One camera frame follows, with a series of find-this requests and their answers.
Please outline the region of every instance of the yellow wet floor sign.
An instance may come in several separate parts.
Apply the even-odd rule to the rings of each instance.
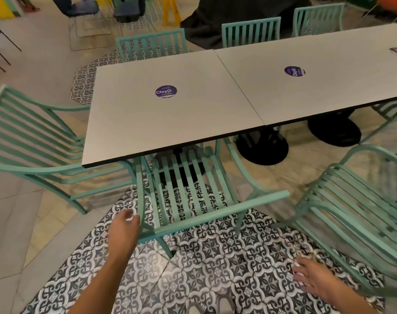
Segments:
[[[177,26],[181,23],[180,12],[178,11],[177,1],[175,0],[164,0],[164,15],[162,17],[162,25],[165,26],[168,24],[168,19],[170,15],[170,6],[174,14],[175,24]]]

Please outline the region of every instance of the orange chair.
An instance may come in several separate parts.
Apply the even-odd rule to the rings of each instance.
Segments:
[[[368,11],[365,15],[363,15],[363,17],[360,19],[360,21],[379,5],[385,10],[397,13],[397,0],[377,0],[376,5],[374,7],[372,7],[371,10]]]

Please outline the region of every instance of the black cover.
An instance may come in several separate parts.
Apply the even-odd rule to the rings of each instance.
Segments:
[[[291,33],[296,7],[309,0],[200,0],[194,13],[181,22],[185,37],[205,49],[222,48],[222,24],[281,16],[282,34]]]

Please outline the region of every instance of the table base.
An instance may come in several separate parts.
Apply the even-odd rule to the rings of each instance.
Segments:
[[[360,143],[361,131],[345,116],[321,116],[307,121],[312,134],[321,141],[336,147],[351,147]]]
[[[265,166],[280,163],[289,152],[286,139],[271,128],[240,134],[236,147],[248,161]]]
[[[187,161],[188,161],[189,160],[188,152],[190,150],[194,150],[194,152],[196,154],[196,157],[198,157],[197,156],[197,149],[198,148],[199,147],[196,146],[196,145],[191,145],[191,146],[184,147],[184,148],[175,148],[175,149],[173,149],[171,151],[159,152],[159,153],[157,153],[155,155],[155,158],[158,160],[159,168],[162,168],[162,160],[161,159],[163,157],[166,157],[168,159],[168,158],[170,158],[170,156],[172,154],[175,154],[175,157],[177,158],[177,162],[181,163],[181,159],[180,159],[180,155],[179,155],[181,152],[185,153],[185,157],[187,158]],[[194,183],[197,182],[197,175],[196,175],[196,171],[194,170],[194,166],[191,164],[188,167],[190,169],[190,174],[191,174],[191,178],[193,179],[193,182]],[[201,175],[206,173],[206,170],[204,169],[204,166],[203,166],[203,164],[201,162],[198,163],[198,167],[200,168]],[[184,186],[188,186],[188,181],[187,181],[187,177],[185,175],[184,168],[180,167],[179,169],[180,169],[180,175],[181,175],[181,179],[183,181],[183,185]],[[170,177],[171,177],[171,183],[172,183],[173,187],[174,188],[177,187],[178,186],[177,178],[175,176],[175,172],[174,172],[173,169],[170,169]],[[164,172],[159,173],[159,178],[161,179],[161,184],[162,185],[166,185],[167,184]]]

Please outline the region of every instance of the person's left hand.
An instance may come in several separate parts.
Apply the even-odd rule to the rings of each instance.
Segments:
[[[108,259],[128,263],[139,241],[139,215],[134,215],[131,222],[126,221],[133,210],[124,209],[111,222],[108,229]]]

